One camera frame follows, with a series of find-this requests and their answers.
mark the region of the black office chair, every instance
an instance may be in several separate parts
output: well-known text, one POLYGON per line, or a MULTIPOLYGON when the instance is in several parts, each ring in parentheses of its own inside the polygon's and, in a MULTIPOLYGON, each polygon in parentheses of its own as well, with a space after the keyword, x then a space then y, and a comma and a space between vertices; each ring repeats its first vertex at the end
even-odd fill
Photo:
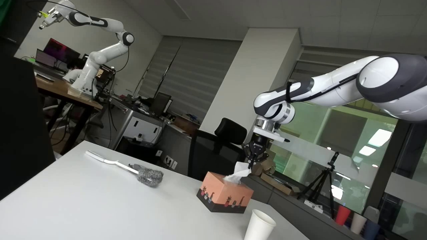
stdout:
POLYGON ((0 54, 0 200, 55 161, 31 63, 0 54))
POLYGON ((239 124, 223 118, 215 135, 197 130, 191 139, 188 160, 188 176, 203 181, 208 172, 230 175, 236 162, 245 160, 242 144, 246 129, 239 124))

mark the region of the white robotic arm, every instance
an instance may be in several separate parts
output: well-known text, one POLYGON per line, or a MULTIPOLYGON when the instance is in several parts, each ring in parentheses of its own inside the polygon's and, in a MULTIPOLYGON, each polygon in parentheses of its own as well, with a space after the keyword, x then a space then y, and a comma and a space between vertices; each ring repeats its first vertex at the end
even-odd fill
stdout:
POLYGON ((275 133, 277 123, 293 120, 292 102, 312 102, 333 107, 365 98, 390 115, 412 122, 427 120, 427 59, 420 55, 370 56, 330 73, 290 82, 258 95, 254 109, 256 137, 250 148, 250 162, 263 154, 267 138, 285 141, 275 133))
POLYGON ((61 22, 66 19, 73 26, 92 25, 116 33, 119 42, 100 51, 91 52, 77 80, 71 85, 71 87, 79 92, 96 96, 97 82, 95 76, 98 73, 100 65, 128 52, 129 46, 134 42, 134 36, 124 29, 122 22, 110 18, 88 16, 83 12, 75 10, 74 4, 68 0, 60 1, 47 13, 48 16, 40 25, 39 29, 43 29, 53 23, 61 22))

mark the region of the white table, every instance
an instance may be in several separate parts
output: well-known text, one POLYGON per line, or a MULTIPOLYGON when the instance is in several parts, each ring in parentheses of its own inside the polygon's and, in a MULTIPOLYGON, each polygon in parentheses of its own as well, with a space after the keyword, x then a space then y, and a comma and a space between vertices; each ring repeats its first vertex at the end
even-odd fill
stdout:
POLYGON ((211 213, 201 182, 83 142, 0 201, 0 239, 243 239, 252 209, 270 215, 270 239, 307 238, 271 206, 251 200, 244 214, 211 213), (164 172, 158 188, 84 154, 164 172))

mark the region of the white cup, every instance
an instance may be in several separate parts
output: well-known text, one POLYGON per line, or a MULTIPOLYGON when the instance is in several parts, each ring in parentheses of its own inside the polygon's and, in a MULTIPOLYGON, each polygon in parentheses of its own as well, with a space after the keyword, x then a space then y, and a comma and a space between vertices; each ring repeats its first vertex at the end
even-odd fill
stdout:
POLYGON ((252 210, 251 220, 246 230, 245 240, 267 240, 276 222, 260 210, 252 210))
POLYGON ((352 231, 355 234, 359 234, 360 231, 362 231, 362 228, 365 225, 365 222, 366 222, 366 218, 362 217, 357 213, 354 213, 353 221, 351 222, 350 231, 352 231))

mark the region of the steel wool brush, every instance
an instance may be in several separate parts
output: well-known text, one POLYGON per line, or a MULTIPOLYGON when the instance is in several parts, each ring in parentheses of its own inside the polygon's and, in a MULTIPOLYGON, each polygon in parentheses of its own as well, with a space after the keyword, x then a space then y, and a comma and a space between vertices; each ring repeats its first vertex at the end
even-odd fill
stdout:
POLYGON ((138 164, 134 164, 134 165, 129 164, 129 167, 128 167, 128 166, 120 163, 119 161, 107 160, 107 159, 103 158, 102 156, 100 156, 94 152, 91 152, 91 151, 86 151, 86 154, 88 156, 93 157, 94 159, 96 159, 100 162, 103 162, 106 164, 114 164, 114 165, 117 165, 118 167, 121 167, 121 168, 123 168, 129 172, 137 174, 138 181, 144 183, 145 185, 147 185, 149 187, 157 187, 161 183, 161 180, 163 179, 163 172, 161 172, 159 170, 146 168, 146 167, 138 165, 138 164))

